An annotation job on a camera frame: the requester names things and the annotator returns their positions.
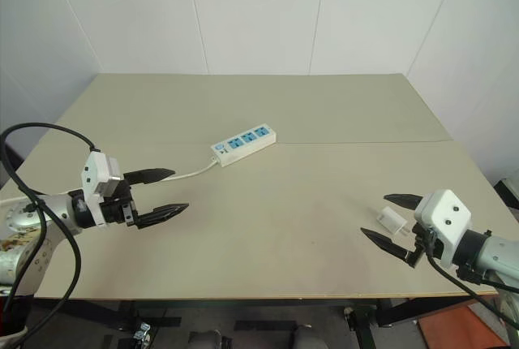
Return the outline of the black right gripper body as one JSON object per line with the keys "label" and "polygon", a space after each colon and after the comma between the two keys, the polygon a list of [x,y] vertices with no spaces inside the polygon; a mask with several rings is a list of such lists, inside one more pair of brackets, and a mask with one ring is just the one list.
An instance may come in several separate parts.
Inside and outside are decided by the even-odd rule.
{"label": "black right gripper body", "polygon": [[431,228],[425,228],[416,222],[412,228],[414,234],[414,250],[408,252],[405,262],[414,268],[424,254],[434,255],[436,234]]}

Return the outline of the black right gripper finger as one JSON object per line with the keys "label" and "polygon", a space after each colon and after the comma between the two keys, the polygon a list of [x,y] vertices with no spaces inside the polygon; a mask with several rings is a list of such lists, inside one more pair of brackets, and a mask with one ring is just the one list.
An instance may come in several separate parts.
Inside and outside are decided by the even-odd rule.
{"label": "black right gripper finger", "polygon": [[389,201],[399,207],[402,207],[404,209],[413,210],[415,211],[419,204],[421,203],[423,197],[417,196],[414,194],[400,194],[400,193],[394,193],[394,194],[387,194],[384,195],[383,198],[386,201]]}
{"label": "black right gripper finger", "polygon": [[389,237],[382,235],[376,231],[367,228],[360,228],[361,232],[378,248],[395,256],[401,261],[406,261],[409,251],[397,244],[395,244]]}

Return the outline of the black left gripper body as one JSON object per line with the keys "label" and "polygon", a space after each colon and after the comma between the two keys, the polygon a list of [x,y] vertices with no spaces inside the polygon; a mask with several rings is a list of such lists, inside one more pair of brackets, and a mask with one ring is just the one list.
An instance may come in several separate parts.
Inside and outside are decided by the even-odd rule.
{"label": "black left gripper body", "polygon": [[114,193],[104,197],[100,207],[107,223],[136,225],[138,213],[127,181],[119,182]]}

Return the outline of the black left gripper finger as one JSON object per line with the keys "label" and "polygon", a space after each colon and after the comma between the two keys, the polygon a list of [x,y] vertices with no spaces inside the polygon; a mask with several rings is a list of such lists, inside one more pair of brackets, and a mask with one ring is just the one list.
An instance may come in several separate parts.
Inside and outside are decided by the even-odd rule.
{"label": "black left gripper finger", "polygon": [[188,203],[164,205],[155,208],[152,212],[138,215],[135,220],[135,226],[138,229],[155,226],[157,224],[167,222],[174,216],[179,215],[189,207]]}
{"label": "black left gripper finger", "polygon": [[150,168],[143,170],[135,170],[123,174],[123,178],[129,184],[149,184],[157,183],[175,174],[174,170],[166,168]]}

